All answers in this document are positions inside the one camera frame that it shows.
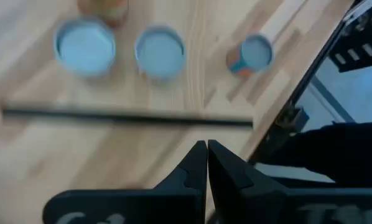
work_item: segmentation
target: wooden table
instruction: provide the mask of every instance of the wooden table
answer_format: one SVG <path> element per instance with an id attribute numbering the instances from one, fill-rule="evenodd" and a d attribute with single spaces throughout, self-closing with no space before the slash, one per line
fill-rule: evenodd
<path id="1" fill-rule="evenodd" d="M 0 223 L 40 223 L 45 202 L 67 189 L 151 188 L 200 139 L 247 159 L 353 0 L 130 0 L 116 31 L 112 74 L 86 81 L 54 59 L 52 36 L 77 16 L 74 1 L 0 0 L 0 100 L 73 107 L 249 116 L 254 129 L 89 126 L 0 119 Z M 133 43 L 167 24 L 184 38 L 180 78 L 156 85 L 138 74 Z M 226 51 L 252 32 L 276 59 L 249 80 L 225 66 Z M 207 213 L 213 209 L 207 194 Z"/>

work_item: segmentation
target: black rod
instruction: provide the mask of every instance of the black rod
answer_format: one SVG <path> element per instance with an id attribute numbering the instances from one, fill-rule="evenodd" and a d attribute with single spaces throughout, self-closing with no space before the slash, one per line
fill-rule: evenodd
<path id="1" fill-rule="evenodd" d="M 4 119 L 72 119 L 74 121 L 118 123 L 118 124 L 152 124 L 183 126 L 227 126 L 253 127 L 252 119 L 236 118 L 199 118 L 198 116 L 174 116 L 131 113 L 123 111 L 75 110 L 66 108 L 48 108 L 41 106 L 1 105 Z"/>

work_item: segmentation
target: open can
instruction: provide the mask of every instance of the open can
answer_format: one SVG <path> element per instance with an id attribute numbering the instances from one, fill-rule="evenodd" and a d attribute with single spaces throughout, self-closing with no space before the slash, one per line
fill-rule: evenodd
<path id="1" fill-rule="evenodd" d="M 146 29 L 135 43 L 139 73 L 155 81 L 178 77 L 185 64 L 186 52 L 181 37 L 167 26 Z"/>
<path id="2" fill-rule="evenodd" d="M 100 20 L 79 18 L 65 22 L 55 33 L 56 59 L 74 75 L 102 77 L 109 73 L 116 56 L 113 32 Z"/>
<path id="3" fill-rule="evenodd" d="M 273 56 L 270 41 L 261 34 L 253 34 L 228 52 L 226 65 L 237 76 L 248 78 L 254 72 L 268 68 Z"/>

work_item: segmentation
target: tin can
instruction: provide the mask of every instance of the tin can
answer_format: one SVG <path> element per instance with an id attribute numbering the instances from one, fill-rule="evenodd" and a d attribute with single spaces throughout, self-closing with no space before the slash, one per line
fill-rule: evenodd
<path id="1" fill-rule="evenodd" d="M 139 73 L 155 81 L 169 81 L 179 76 L 185 58 L 183 40 L 170 27 L 150 27 L 136 40 L 135 59 Z"/>
<path id="2" fill-rule="evenodd" d="M 98 19 L 80 18 L 62 24 L 53 37 L 56 59 L 74 75 L 102 77 L 114 64 L 114 34 Z"/>
<path id="3" fill-rule="evenodd" d="M 272 45 L 265 36 L 253 34 L 226 55 L 229 70 L 241 78 L 268 68 L 273 61 Z"/>
<path id="4" fill-rule="evenodd" d="M 99 17 L 111 28 L 124 25 L 128 19 L 129 0 L 77 0 L 80 12 Z"/>

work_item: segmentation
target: light wood grain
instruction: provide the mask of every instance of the light wood grain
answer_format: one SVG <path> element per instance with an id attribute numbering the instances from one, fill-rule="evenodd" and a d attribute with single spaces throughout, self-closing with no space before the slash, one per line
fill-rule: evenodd
<path id="1" fill-rule="evenodd" d="M 82 80 L 52 49 L 57 26 L 77 16 L 74 1 L 0 0 L 0 100 L 254 119 L 250 130 L 3 123 L 0 116 L 0 224 L 41 223 L 45 202 L 63 190 L 154 187 L 201 139 L 247 159 L 352 2 L 130 0 L 110 75 Z M 187 50 L 184 71 L 165 85 L 143 78 L 133 54 L 136 37 L 155 24 L 173 27 Z M 252 32 L 269 37 L 276 58 L 240 80 L 225 55 Z M 208 190 L 207 215 L 212 210 Z"/>

